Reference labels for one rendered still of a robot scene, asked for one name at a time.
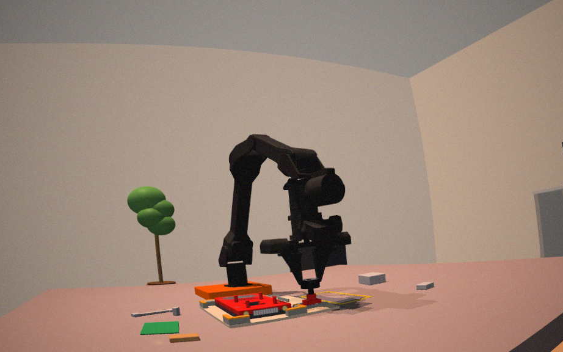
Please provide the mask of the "green flat mat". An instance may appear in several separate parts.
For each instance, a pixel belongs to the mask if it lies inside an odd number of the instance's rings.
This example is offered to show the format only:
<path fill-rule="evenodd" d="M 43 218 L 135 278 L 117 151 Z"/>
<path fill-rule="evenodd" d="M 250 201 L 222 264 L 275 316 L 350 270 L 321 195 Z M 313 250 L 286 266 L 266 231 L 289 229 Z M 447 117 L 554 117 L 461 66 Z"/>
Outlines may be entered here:
<path fill-rule="evenodd" d="M 144 323 L 140 335 L 179 333 L 179 321 Z"/>

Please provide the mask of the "orange flat bar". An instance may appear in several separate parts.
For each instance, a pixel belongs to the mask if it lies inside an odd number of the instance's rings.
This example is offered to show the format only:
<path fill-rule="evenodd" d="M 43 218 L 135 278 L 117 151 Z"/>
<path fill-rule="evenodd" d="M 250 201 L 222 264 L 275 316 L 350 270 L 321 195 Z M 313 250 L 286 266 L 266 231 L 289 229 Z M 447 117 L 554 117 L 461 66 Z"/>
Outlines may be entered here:
<path fill-rule="evenodd" d="M 191 333 L 191 334 L 175 334 L 175 335 L 169 335 L 169 340 L 170 343 L 172 342 L 189 342 L 189 341 L 198 341 L 200 340 L 200 337 L 198 335 L 198 333 Z"/>

